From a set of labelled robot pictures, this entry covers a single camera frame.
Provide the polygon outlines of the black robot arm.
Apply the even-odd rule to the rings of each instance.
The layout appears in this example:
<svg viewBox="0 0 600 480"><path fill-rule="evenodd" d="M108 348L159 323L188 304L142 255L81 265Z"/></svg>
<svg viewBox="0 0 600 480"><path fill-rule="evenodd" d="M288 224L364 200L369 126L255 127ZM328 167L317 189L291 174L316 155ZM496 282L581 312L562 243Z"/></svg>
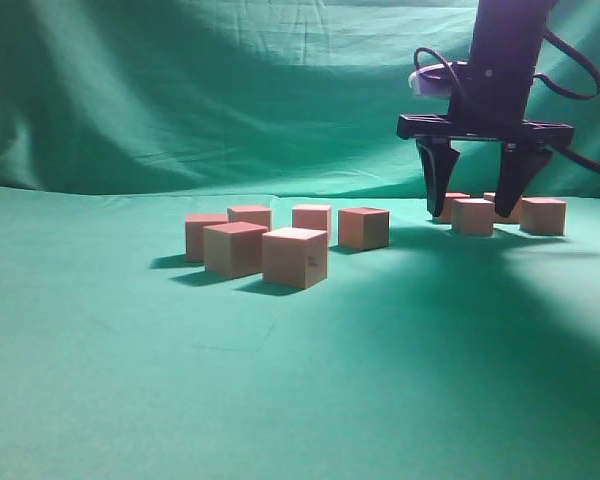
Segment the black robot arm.
<svg viewBox="0 0 600 480"><path fill-rule="evenodd" d="M495 211L505 217L534 177L551 161L551 141L571 143L569 125L530 122L524 114L552 1L482 1L466 62L440 60L451 81L444 115L400 115L397 134L416 142L427 209L441 214L459 153L454 140L501 146Z"/></svg>

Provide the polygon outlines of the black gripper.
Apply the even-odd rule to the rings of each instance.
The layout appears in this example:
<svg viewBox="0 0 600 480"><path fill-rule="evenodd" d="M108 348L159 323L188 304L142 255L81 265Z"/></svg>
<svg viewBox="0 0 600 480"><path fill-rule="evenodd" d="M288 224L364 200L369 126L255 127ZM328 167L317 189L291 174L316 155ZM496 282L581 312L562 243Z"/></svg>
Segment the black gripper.
<svg viewBox="0 0 600 480"><path fill-rule="evenodd" d="M507 61L442 64L458 87L448 99L447 113L402 114L397 125L399 137L418 138L416 147L425 178L427 210L438 217L444 208L450 178L459 158L459 152L452 148L449 139L500 141L503 144L495 213L509 217L528 185L552 159L552 152L543 144L556 141L568 146L575 130L564 123L524 118L533 64Z"/></svg>

